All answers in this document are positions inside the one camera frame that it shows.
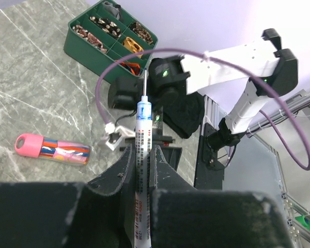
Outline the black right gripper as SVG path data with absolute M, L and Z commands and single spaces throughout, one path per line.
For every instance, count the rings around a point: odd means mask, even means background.
M 168 107 L 187 94 L 190 72 L 184 71 L 182 57 L 154 58 L 147 73 L 147 96 L 152 107 Z M 136 110 L 143 94 L 144 80 L 119 76 L 110 85 L 107 97 L 112 109 Z

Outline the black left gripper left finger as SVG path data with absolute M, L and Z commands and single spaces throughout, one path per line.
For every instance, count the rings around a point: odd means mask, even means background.
M 129 144 L 112 166 L 87 183 L 88 187 L 103 196 L 117 194 L 125 183 L 135 179 L 135 162 L 134 144 Z

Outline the blue white pen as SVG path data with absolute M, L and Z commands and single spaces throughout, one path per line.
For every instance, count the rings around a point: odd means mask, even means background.
M 143 79 L 143 92 L 137 104 L 135 127 L 136 190 L 134 246 L 151 247 L 149 169 L 152 149 L 152 106 L 147 96 L 147 71 Z

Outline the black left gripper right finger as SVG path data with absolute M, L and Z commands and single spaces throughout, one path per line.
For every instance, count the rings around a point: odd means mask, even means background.
M 164 189 L 168 191 L 195 191 L 178 173 L 181 147 L 154 145 L 150 159 L 150 191 Z

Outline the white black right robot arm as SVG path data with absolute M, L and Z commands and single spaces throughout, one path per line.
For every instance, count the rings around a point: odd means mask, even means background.
M 210 149 L 217 151 L 237 145 L 252 119 L 272 98 L 257 80 L 278 96 L 297 86 L 298 60 L 290 49 L 282 47 L 281 37 L 273 28 L 265 29 L 261 38 L 252 43 L 206 52 L 203 58 L 187 54 L 154 58 L 143 79 L 116 78 L 110 86 L 108 104 L 133 110 L 147 95 L 153 106 L 172 110 L 190 94 L 240 79 L 246 80 L 243 93 L 220 121 L 219 129 L 206 139 Z

